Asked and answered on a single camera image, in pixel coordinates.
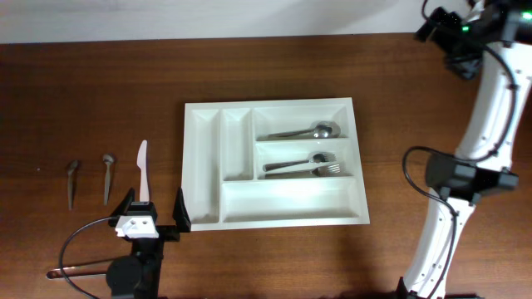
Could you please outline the pink plastic knife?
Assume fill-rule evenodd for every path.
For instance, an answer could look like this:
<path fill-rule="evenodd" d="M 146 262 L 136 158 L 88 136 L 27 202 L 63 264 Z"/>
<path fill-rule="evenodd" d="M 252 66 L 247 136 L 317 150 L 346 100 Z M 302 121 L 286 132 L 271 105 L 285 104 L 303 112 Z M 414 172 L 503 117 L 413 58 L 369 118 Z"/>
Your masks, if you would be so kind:
<path fill-rule="evenodd" d="M 146 203 L 150 201 L 147 175 L 147 144 L 146 140 L 141 142 L 136 159 L 137 167 L 140 169 L 140 201 Z"/>

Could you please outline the small dark metal teaspoon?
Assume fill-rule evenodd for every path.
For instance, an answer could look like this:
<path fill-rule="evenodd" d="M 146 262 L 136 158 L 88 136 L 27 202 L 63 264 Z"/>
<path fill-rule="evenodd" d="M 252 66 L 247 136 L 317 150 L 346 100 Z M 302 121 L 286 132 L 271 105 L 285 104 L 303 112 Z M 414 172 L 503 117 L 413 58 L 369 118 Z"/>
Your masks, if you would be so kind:
<path fill-rule="evenodd" d="M 68 209 L 72 211 L 73 209 L 73 200 L 74 200 L 74 173 L 76 172 L 79 166 L 79 161 L 73 160 L 67 168 L 67 198 L 68 198 Z"/>

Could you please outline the white plastic cutlery tray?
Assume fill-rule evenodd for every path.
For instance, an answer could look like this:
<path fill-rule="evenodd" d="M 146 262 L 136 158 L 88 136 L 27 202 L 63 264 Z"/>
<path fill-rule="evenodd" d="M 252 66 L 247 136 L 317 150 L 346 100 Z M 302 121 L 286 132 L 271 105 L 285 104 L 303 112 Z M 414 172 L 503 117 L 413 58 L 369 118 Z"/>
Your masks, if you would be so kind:
<path fill-rule="evenodd" d="M 259 135 L 334 121 L 334 139 L 259 141 Z M 269 172 L 265 164 L 328 152 L 334 162 Z M 340 164 L 330 177 L 265 179 L 266 174 Z M 195 231 L 353 225 L 370 221 L 351 98 L 185 105 L 182 182 Z"/>

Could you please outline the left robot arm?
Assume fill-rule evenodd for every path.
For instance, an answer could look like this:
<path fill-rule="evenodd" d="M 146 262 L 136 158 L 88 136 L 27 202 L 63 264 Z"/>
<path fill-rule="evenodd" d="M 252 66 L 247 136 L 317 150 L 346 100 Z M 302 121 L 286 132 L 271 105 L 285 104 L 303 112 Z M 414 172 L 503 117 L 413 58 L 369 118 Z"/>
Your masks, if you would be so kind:
<path fill-rule="evenodd" d="M 172 218 L 173 225 L 158 225 L 155 204 L 136 201 L 134 189 L 111 213 L 108 225 L 131 243 L 131 253 L 114 259 L 106 271 L 113 298 L 158 297 L 164 245 L 178 242 L 182 233 L 191 231 L 182 189 L 177 191 Z"/>

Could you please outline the metal tablespoon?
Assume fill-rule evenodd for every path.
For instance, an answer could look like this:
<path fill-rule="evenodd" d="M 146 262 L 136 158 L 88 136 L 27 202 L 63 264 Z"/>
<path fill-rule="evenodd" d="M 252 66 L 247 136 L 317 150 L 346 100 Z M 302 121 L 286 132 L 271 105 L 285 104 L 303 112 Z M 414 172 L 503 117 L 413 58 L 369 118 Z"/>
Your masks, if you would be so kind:
<path fill-rule="evenodd" d="M 337 138 L 341 134 L 340 126 L 334 121 L 318 122 L 312 132 L 312 137 L 316 139 Z"/>
<path fill-rule="evenodd" d="M 312 137 L 312 132 L 313 132 L 315 125 L 311 125 L 309 128 L 302 129 L 302 130 L 292 130 L 292 131 L 286 131 L 286 132 L 259 135 L 257 137 L 257 140 L 265 141 L 265 140 L 282 140 L 282 139 L 316 139 Z"/>

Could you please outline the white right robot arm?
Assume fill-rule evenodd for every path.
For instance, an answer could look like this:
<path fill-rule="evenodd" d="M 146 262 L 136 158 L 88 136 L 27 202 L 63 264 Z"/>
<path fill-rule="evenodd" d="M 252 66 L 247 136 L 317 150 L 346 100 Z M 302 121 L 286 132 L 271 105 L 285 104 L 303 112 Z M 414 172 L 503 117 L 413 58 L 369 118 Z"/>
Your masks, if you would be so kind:
<path fill-rule="evenodd" d="M 434 42 L 448 70 L 464 80 L 480 75 L 466 132 L 452 154 L 427 152 L 424 189 L 429 199 L 416 254 L 395 298 L 446 298 L 446 279 L 459 238 L 480 200 L 514 190 L 512 154 L 531 92 L 530 0 L 471 1 L 466 17 L 443 7 L 424 14 L 414 38 Z"/>

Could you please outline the metal fork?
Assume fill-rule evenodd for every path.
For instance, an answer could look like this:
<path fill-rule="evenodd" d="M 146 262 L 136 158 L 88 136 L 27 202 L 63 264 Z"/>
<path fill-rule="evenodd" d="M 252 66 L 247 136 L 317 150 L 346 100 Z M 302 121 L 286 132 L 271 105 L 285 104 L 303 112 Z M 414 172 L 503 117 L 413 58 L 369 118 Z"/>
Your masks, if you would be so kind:
<path fill-rule="evenodd" d="M 265 179 L 301 179 L 310 177 L 330 177 L 340 174 L 342 166 L 340 164 L 330 164 L 327 166 L 320 166 L 314 169 L 305 169 L 292 172 L 283 172 L 276 174 L 266 174 Z"/>
<path fill-rule="evenodd" d="M 318 152 L 316 154 L 311 154 L 307 159 L 265 164 L 263 166 L 263 171 L 269 172 L 272 170 L 286 168 L 286 167 L 295 166 L 299 164 L 311 164 L 311 163 L 319 164 L 319 163 L 334 162 L 335 160 L 336 160 L 336 155 L 333 153 Z"/>

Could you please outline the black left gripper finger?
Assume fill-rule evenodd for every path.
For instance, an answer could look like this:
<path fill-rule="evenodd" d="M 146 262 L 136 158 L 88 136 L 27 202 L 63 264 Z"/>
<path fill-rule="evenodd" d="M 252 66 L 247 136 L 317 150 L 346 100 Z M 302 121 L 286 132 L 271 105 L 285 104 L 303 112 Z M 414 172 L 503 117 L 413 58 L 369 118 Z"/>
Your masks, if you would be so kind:
<path fill-rule="evenodd" d="M 175 226 L 179 232 L 191 231 L 191 221 L 185 206 L 184 193 L 181 187 L 178 188 L 175 196 L 172 218 L 175 220 Z"/>
<path fill-rule="evenodd" d="M 111 216 L 120 217 L 121 215 L 125 215 L 131 203 L 134 201 L 135 201 L 135 190 L 133 188 L 130 188 L 126 196 L 122 199 L 122 201 L 118 204 L 118 206 L 113 210 L 113 212 L 111 213 Z"/>

